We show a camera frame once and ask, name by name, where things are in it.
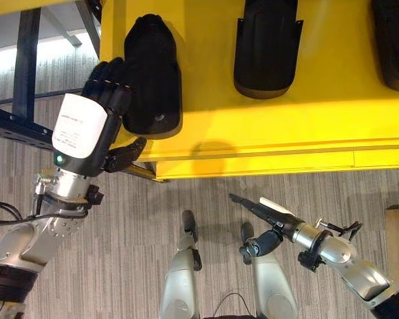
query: robotic hand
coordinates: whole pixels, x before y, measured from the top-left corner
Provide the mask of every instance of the robotic hand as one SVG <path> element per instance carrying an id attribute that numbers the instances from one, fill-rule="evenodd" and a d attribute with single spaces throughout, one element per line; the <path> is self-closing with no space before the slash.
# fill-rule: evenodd
<path id="1" fill-rule="evenodd" d="M 132 87 L 121 58 L 102 62 L 92 71 L 81 96 L 66 94 L 53 132 L 51 174 L 38 174 L 31 215 L 0 221 L 11 227 L 0 242 L 0 318 L 21 318 L 23 304 L 38 274 L 65 237 L 80 229 L 92 205 L 103 194 L 90 184 L 102 171 L 115 172 L 135 161 L 146 144 L 109 150 L 127 113 Z M 15 209 L 0 203 L 4 210 Z"/>
<path id="2" fill-rule="evenodd" d="M 312 226 L 266 198 L 262 197 L 259 203 L 254 203 L 234 194 L 229 196 L 233 202 L 240 203 L 272 226 L 270 231 L 253 242 L 247 241 L 240 249 L 245 262 L 248 263 L 251 257 L 270 253 L 285 237 L 305 249 L 298 258 L 302 266 L 313 272 L 320 264 L 330 266 L 375 317 L 399 319 L 399 289 L 372 263 L 358 257 L 350 242 L 362 224 L 355 222 L 350 227 L 340 228 L 319 219 Z M 331 231 L 318 229 L 319 225 L 339 232 L 339 236 L 334 237 Z M 350 233 L 349 240 L 341 237 L 345 233 Z"/>

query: yellow table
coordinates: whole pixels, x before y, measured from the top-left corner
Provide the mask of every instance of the yellow table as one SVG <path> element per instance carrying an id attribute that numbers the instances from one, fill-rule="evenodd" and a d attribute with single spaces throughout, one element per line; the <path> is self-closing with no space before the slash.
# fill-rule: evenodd
<path id="1" fill-rule="evenodd" d="M 295 80 L 271 100 L 233 86 L 245 0 L 103 2 L 102 60 L 123 55 L 126 33 L 146 13 L 161 15 L 176 40 L 184 125 L 149 141 L 140 158 L 158 162 L 158 178 L 399 167 L 399 92 L 380 77 L 369 0 L 299 1 Z M 131 140 L 121 129 L 114 146 Z"/>
<path id="2" fill-rule="evenodd" d="M 6 13 L 44 7 L 45 5 L 55 5 L 68 0 L 0 0 L 0 15 Z"/>

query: black plastic part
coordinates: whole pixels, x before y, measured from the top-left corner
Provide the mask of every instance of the black plastic part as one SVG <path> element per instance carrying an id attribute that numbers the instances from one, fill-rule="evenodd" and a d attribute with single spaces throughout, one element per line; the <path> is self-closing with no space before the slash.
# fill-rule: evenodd
<path id="1" fill-rule="evenodd" d="M 200 271 L 202 269 L 200 252 L 197 249 L 192 249 L 192 255 L 194 257 L 194 271 Z"/>
<path id="2" fill-rule="evenodd" d="M 102 20 L 102 3 L 100 3 L 100 0 L 87 0 L 86 4 L 90 12 L 100 23 Z"/>
<path id="3" fill-rule="evenodd" d="M 185 233 L 190 233 L 195 242 L 198 242 L 198 227 L 195 221 L 194 213 L 186 210 L 182 213 L 182 225 Z"/>
<path id="4" fill-rule="evenodd" d="M 332 236 L 330 231 L 322 231 L 313 241 L 312 247 L 308 251 L 299 253 L 297 260 L 301 265 L 313 272 L 316 272 L 320 264 L 324 264 L 321 256 L 319 256 L 319 247 L 327 236 Z"/>
<path id="5" fill-rule="evenodd" d="M 273 252 L 283 241 L 282 236 L 275 231 L 265 231 L 257 238 L 255 245 L 259 252 L 255 257 L 265 256 Z"/>
<path id="6" fill-rule="evenodd" d="M 250 223 L 244 223 L 241 226 L 241 239 L 242 243 L 247 243 L 247 240 L 254 237 L 254 228 Z"/>
<path id="7" fill-rule="evenodd" d="M 126 81 L 135 87 L 124 127 L 148 139 L 168 138 L 182 128 L 182 78 L 176 42 L 159 15 L 139 17 L 124 42 L 130 63 Z"/>
<path id="8" fill-rule="evenodd" d="M 93 184 L 88 186 L 86 200 L 90 205 L 100 205 L 103 198 L 104 194 L 99 192 L 99 186 Z"/>
<path id="9" fill-rule="evenodd" d="M 0 300 L 23 303 L 36 279 L 35 272 L 0 265 Z"/>
<path id="10" fill-rule="evenodd" d="M 248 244 L 244 244 L 243 246 L 241 246 L 239 248 L 239 253 L 242 256 L 242 261 L 244 264 L 251 265 L 251 254 L 249 252 L 249 245 Z"/>
<path id="11" fill-rule="evenodd" d="M 229 194 L 229 197 L 234 203 L 241 204 L 254 215 L 258 216 L 258 218 L 266 221 L 274 227 L 278 222 L 280 222 L 283 225 L 281 228 L 282 235 L 288 238 L 290 241 L 293 241 L 293 236 L 297 226 L 305 222 L 304 220 L 299 219 L 291 214 L 280 213 L 275 209 L 269 208 L 268 206 L 264 206 L 260 203 L 256 204 L 249 199 L 242 198 L 232 193 Z"/>
<path id="12" fill-rule="evenodd" d="M 251 98 L 284 94 L 294 80 L 303 21 L 297 0 L 246 0 L 238 19 L 234 84 Z"/>
<path id="13" fill-rule="evenodd" d="M 43 202 L 43 199 L 45 198 L 44 194 L 34 194 L 34 200 L 33 202 L 35 203 L 34 207 L 34 215 L 40 215 L 41 211 L 41 203 Z"/>
<path id="14" fill-rule="evenodd" d="M 378 319 L 399 319 L 399 292 L 371 310 Z"/>
<path id="15" fill-rule="evenodd" d="M 114 173 L 116 171 L 122 171 L 136 161 L 146 145 L 145 138 L 138 138 L 129 146 L 123 148 L 114 148 L 108 153 L 106 163 L 104 165 L 104 171 L 108 173 Z"/>
<path id="16" fill-rule="evenodd" d="M 399 91 L 399 0 L 372 0 L 372 10 L 383 79 Z"/>

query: gray striped carpet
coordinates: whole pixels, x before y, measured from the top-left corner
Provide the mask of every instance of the gray striped carpet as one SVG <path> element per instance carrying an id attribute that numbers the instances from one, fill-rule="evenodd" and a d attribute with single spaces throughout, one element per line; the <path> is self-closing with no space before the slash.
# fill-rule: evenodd
<path id="1" fill-rule="evenodd" d="M 95 60 L 74 54 L 49 63 L 39 68 L 37 92 L 81 86 Z M 76 70 L 84 75 L 78 76 Z M 0 76 L 0 98 L 11 96 L 11 76 L 5 72 L 4 77 Z M 36 121 L 52 128 L 60 103 L 60 97 L 38 101 Z M 27 214 L 31 176 L 49 166 L 50 153 L 0 139 L 0 201 Z M 157 318 L 184 209 L 191 209 L 199 224 L 203 269 L 196 278 L 201 315 L 211 316 L 229 292 L 244 295 L 253 311 L 251 269 L 237 254 L 239 228 L 249 220 L 260 232 L 266 224 L 230 203 L 229 192 L 257 200 L 265 195 L 310 222 L 317 217 L 337 225 L 362 221 L 365 226 L 354 240 L 358 251 L 384 270 L 384 209 L 399 204 L 399 169 L 168 184 L 104 173 L 94 182 L 106 194 L 104 201 L 91 210 L 84 227 L 65 242 L 39 277 L 27 299 L 27 318 Z M 0 237 L 4 231 L 0 228 Z M 297 299 L 300 318 L 371 318 L 330 269 L 322 266 L 316 274 L 304 269 L 297 262 L 299 251 L 285 241 L 276 254 Z M 240 299 L 231 297 L 218 314 L 246 311 Z"/>

